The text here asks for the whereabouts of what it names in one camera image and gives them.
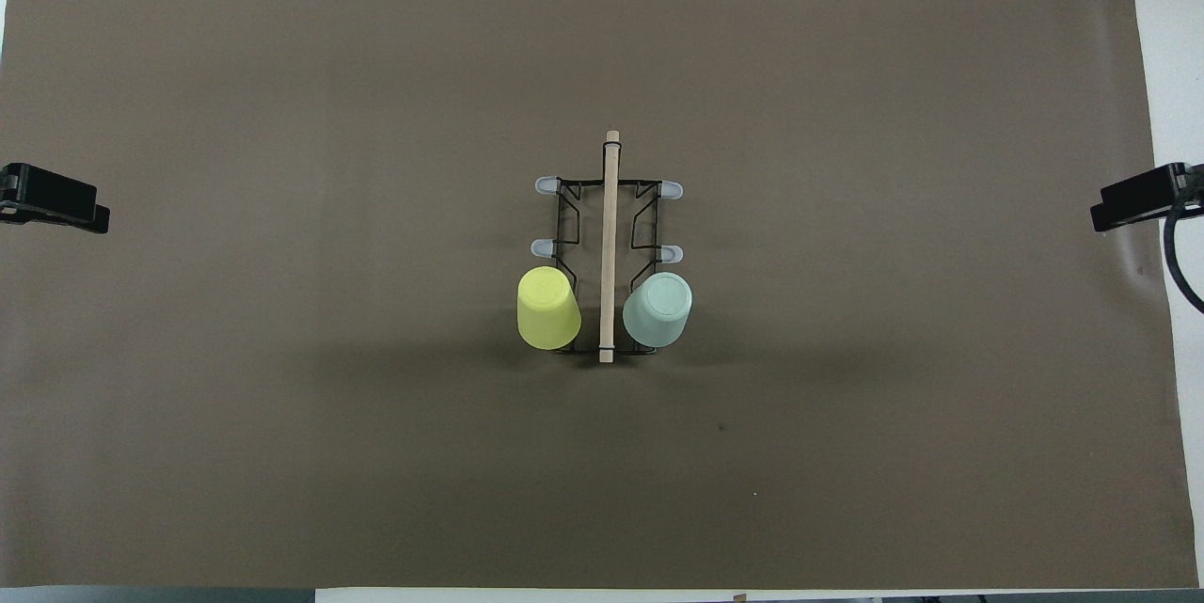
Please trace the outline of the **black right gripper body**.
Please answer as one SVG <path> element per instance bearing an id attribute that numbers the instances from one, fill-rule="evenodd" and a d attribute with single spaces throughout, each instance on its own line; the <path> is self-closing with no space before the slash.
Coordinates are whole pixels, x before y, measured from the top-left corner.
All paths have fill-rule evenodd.
<path id="1" fill-rule="evenodd" d="M 1196 162 L 1178 176 L 1178 193 L 1171 200 L 1173 218 L 1196 218 L 1203 213 L 1203 165 Z"/>

